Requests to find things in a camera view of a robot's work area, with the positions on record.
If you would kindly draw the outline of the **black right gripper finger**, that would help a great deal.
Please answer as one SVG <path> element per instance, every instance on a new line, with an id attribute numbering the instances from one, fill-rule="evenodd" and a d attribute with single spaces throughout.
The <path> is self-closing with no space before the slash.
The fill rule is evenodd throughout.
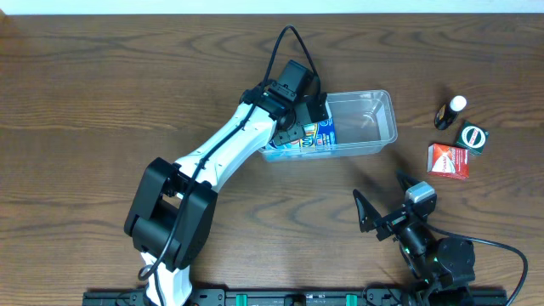
<path id="1" fill-rule="evenodd" d="M 409 188 L 420 183 L 420 180 L 413 178 L 412 176 L 404 173 L 401 170 L 396 171 L 396 178 L 403 191 L 407 191 Z"/>
<path id="2" fill-rule="evenodd" d="M 358 212 L 360 231 L 374 230 L 377 227 L 375 222 L 382 217 L 381 214 L 358 190 L 353 190 L 353 196 Z"/>

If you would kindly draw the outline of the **blue toothpaste box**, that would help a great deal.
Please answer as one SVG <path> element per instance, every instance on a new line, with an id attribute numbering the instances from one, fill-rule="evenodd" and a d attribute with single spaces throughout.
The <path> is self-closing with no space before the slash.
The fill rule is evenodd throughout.
<path id="1" fill-rule="evenodd" d="M 326 147 L 337 143 L 336 130 L 332 119 L 311 123 L 304 127 L 305 135 L 301 139 L 287 144 L 275 145 L 270 141 L 265 150 L 290 150 L 295 148 Z"/>

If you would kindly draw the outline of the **red white medicine box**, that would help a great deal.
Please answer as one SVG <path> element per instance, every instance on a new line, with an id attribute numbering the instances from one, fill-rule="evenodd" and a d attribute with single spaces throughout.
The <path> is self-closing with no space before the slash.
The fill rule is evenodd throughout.
<path id="1" fill-rule="evenodd" d="M 450 179 L 467 179 L 468 150 L 445 144 L 431 144 L 428 147 L 427 173 Z"/>

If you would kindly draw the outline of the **clear plastic container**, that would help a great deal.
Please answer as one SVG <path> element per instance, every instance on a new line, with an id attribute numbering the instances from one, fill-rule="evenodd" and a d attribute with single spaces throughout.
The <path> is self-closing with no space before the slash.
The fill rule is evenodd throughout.
<path id="1" fill-rule="evenodd" d="M 376 154 L 398 137 L 394 108 L 383 89 L 330 93 L 326 99 L 337 143 L 326 147 L 259 150 L 267 162 Z"/>

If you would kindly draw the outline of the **dark green small box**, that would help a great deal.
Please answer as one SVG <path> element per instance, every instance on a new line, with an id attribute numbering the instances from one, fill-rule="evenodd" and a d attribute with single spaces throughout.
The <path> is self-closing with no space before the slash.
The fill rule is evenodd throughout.
<path id="1" fill-rule="evenodd" d="M 467 149 L 472 156 L 481 156 L 490 133 L 469 121 L 465 121 L 457 135 L 456 146 Z"/>

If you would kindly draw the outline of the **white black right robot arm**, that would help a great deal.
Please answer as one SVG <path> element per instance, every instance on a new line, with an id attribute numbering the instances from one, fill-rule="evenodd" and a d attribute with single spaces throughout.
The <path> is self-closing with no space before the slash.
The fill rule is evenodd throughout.
<path id="1" fill-rule="evenodd" d="M 405 198 L 401 207 L 381 215 L 366 197 L 353 190 L 361 232 L 376 232 L 379 241 L 394 238 L 416 278 L 410 290 L 400 294 L 400 305 L 472 305 L 468 284 L 475 280 L 475 253 L 467 239 L 436 238 L 428 216 L 437 204 L 434 188 L 407 174 L 396 174 Z"/>

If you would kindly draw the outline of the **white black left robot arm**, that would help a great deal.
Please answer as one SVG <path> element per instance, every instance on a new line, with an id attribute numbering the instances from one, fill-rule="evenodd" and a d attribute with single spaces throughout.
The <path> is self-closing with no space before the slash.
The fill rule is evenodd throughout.
<path id="1" fill-rule="evenodd" d="M 245 91 L 235 114 L 209 140 L 174 162 L 157 157 L 144 170 L 124 224 L 145 266 L 154 305 L 183 305 L 193 291 L 190 266 L 209 236 L 218 193 L 255 151 L 304 136 L 328 118 L 326 93 L 271 83 Z"/>

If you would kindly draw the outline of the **dark bottle white cap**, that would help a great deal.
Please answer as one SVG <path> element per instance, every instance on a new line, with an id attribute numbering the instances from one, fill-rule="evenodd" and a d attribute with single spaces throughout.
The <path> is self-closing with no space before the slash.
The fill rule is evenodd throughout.
<path id="1" fill-rule="evenodd" d="M 447 129 L 467 106 L 467 99 L 457 95 L 450 102 L 442 105 L 434 118 L 434 126 L 438 130 Z"/>

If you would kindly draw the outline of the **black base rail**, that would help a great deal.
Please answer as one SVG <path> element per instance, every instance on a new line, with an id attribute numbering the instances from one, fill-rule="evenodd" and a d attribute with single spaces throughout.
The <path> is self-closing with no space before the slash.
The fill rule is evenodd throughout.
<path id="1" fill-rule="evenodd" d="M 194 290 L 185 306 L 417 306 L 417 305 L 504 305 L 503 290 L 436 292 L 427 302 L 400 289 L 371 288 L 363 291 L 282 292 Z"/>

